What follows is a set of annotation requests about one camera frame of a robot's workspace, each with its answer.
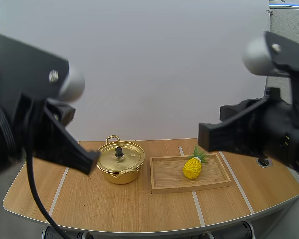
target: gold pot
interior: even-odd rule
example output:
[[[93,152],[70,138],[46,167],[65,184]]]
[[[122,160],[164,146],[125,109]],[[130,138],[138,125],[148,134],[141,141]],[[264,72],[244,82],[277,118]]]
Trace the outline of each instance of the gold pot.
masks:
[[[109,143],[111,138],[116,138],[117,141]],[[110,136],[99,151],[101,156],[97,166],[111,183],[126,184],[139,176],[145,156],[144,151],[138,145],[120,141],[117,136]]]

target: white stripe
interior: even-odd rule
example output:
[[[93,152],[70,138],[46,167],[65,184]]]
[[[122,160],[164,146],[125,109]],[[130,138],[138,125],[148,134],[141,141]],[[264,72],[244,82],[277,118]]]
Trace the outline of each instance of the white stripe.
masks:
[[[183,148],[182,147],[178,147],[178,149],[179,149],[180,155],[184,156]],[[195,191],[192,192],[192,194],[193,194],[193,198],[194,198],[196,210],[197,210],[197,213],[198,213],[200,225],[203,227],[206,224],[205,224],[205,220],[204,220],[204,217],[203,217],[203,213],[202,213],[201,208],[200,208],[199,200],[198,200],[198,197],[197,197],[197,194],[196,194]]]
[[[66,167],[66,169],[64,170],[63,176],[62,176],[62,178],[61,178],[61,181],[60,181],[60,183],[59,183],[59,187],[58,187],[58,189],[56,190],[56,193],[55,193],[55,196],[54,196],[54,199],[53,199],[53,202],[52,202],[50,211],[49,211],[49,215],[50,215],[50,216],[51,216],[52,213],[53,213],[54,206],[55,206],[55,204],[56,204],[56,201],[58,200],[58,197],[59,197],[59,194],[60,194],[60,191],[61,191],[61,188],[62,188],[64,179],[65,179],[65,176],[66,176],[66,174],[68,173],[68,171],[69,171],[69,168]]]
[[[249,202],[249,200],[248,200],[248,198],[247,198],[247,196],[246,196],[246,194],[245,194],[245,192],[244,192],[244,190],[243,190],[243,188],[241,187],[241,185],[240,185],[238,179],[236,178],[236,175],[234,174],[234,171],[231,169],[229,163],[227,162],[227,159],[225,158],[223,152],[219,152],[219,153],[220,153],[221,157],[224,159],[224,162],[225,162],[225,164],[227,165],[227,168],[229,169],[231,175],[233,176],[233,178],[234,178],[234,180],[235,180],[235,182],[236,182],[236,184],[237,184],[237,186],[238,186],[238,188],[239,188],[239,191],[240,191],[241,195],[243,196],[243,198],[244,198],[244,200],[245,200],[245,202],[246,202],[246,204],[247,204],[247,207],[249,208],[249,211],[250,211],[252,214],[255,213],[254,210],[253,210],[253,207],[251,206],[251,204],[250,204],[250,202]]]
[[[184,156],[184,151],[182,147],[178,147],[179,152],[180,152],[180,156]]]

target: black cable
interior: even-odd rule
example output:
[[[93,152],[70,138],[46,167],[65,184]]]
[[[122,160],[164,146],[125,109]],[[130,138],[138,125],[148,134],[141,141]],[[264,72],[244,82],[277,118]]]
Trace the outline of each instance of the black cable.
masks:
[[[31,193],[33,195],[33,199],[35,203],[37,204],[38,208],[40,209],[41,213],[44,215],[44,217],[48,220],[48,222],[54,227],[54,229],[64,238],[64,239],[71,239],[69,236],[65,234],[64,231],[59,227],[59,225],[52,219],[52,217],[48,214],[46,211],[44,205],[42,204],[39,194],[36,190],[35,186],[35,181],[34,181],[34,174],[33,174],[33,159],[32,159],[32,154],[33,154],[33,146],[32,146],[32,141],[33,137],[31,135],[32,129],[31,126],[29,125],[28,128],[28,138],[27,142],[25,145],[25,151],[26,151],[26,169],[28,173],[28,180],[29,180],[29,185],[31,189]]]

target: gray floor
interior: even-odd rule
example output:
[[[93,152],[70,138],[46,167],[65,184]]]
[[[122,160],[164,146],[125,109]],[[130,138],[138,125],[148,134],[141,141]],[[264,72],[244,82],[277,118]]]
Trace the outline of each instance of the gray floor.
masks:
[[[44,225],[30,222],[7,212],[2,201],[22,164],[0,175],[0,239],[39,239]]]

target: yellow pineapple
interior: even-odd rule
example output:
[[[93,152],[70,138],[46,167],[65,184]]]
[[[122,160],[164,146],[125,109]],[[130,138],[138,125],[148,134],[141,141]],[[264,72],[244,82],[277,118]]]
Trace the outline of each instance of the yellow pineapple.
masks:
[[[196,145],[194,155],[190,157],[190,160],[185,164],[183,168],[184,175],[189,179],[197,178],[201,172],[202,163],[206,163],[205,153],[198,150]]]

